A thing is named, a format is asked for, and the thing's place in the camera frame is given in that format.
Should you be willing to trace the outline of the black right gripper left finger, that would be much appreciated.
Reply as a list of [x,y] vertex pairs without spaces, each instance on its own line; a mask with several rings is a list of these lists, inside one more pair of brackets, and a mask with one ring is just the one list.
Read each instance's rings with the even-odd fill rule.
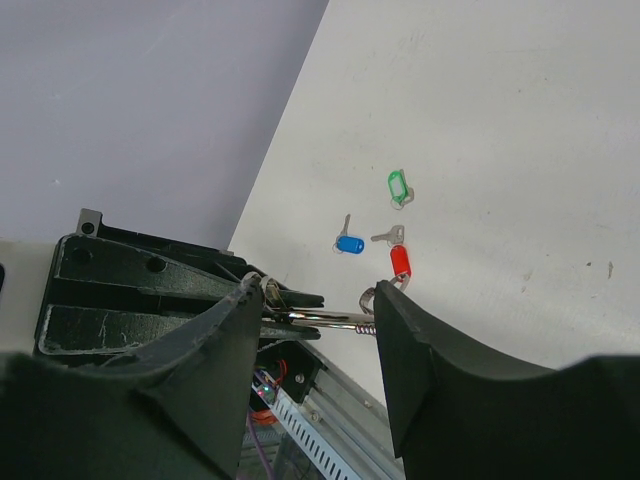
[[263,293],[243,280],[184,325],[101,366],[1,357],[5,479],[232,479]]

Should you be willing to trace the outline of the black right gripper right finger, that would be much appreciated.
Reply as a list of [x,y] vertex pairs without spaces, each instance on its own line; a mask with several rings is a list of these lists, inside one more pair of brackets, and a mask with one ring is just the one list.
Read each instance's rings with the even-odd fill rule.
[[409,479],[635,479],[639,360],[559,370],[495,350],[387,281],[374,321],[394,454]]

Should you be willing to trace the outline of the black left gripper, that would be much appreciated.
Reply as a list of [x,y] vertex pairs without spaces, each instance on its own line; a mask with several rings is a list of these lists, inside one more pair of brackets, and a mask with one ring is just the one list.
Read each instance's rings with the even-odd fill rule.
[[99,238],[103,214],[80,210],[76,230],[55,245],[39,310],[32,353],[42,356],[112,356],[145,345],[193,322],[207,327],[238,319],[217,307],[196,316],[103,308],[156,308],[163,301],[211,305],[250,272],[243,259],[212,249],[145,249]]

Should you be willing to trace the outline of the metal keyring with clips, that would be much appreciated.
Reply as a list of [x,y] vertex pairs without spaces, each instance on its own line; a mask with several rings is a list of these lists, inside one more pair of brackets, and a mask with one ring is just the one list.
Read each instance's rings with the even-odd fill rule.
[[262,320],[260,338],[277,341],[317,340],[320,329],[353,332],[357,335],[375,336],[374,320],[375,287],[367,288],[360,296],[360,313],[330,311],[325,308],[289,306],[277,281],[258,272],[247,273],[243,280],[258,281],[262,292]]

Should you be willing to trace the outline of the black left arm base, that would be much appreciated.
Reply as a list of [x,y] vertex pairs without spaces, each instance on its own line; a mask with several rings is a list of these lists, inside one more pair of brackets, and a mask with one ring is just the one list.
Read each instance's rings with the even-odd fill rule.
[[266,370],[297,404],[302,404],[315,386],[322,361],[302,342],[261,340],[256,366]]

